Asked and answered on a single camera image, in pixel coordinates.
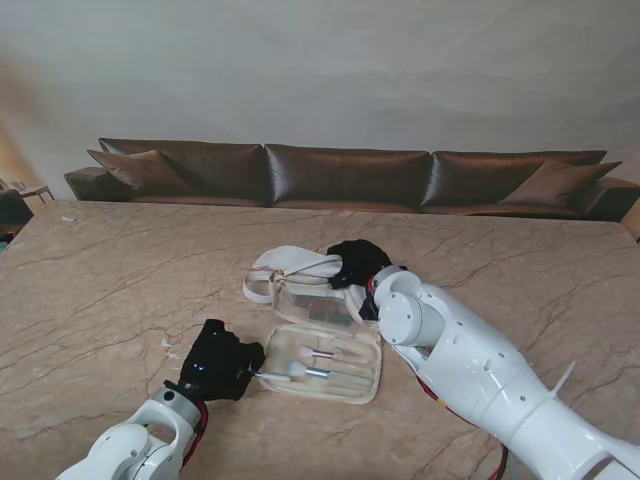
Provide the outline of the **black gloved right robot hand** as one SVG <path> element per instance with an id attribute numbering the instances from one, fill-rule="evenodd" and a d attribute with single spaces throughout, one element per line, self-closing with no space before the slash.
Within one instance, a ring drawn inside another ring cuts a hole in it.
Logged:
<path id="1" fill-rule="evenodd" d="M 380 247 L 365 239 L 345 240 L 329 247 L 327 254 L 337 255 L 342 261 L 339 272 L 329 279 L 333 289 L 366 287 L 372 277 L 392 264 Z"/>

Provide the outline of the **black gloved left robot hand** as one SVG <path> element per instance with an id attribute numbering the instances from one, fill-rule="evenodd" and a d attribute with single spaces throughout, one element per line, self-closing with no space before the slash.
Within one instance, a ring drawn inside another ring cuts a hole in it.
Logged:
<path id="1" fill-rule="evenodd" d="M 207 319 L 183 362 L 178 386 L 194 400 L 237 401 L 264 361 L 260 343 L 242 343 L 223 321 Z"/>

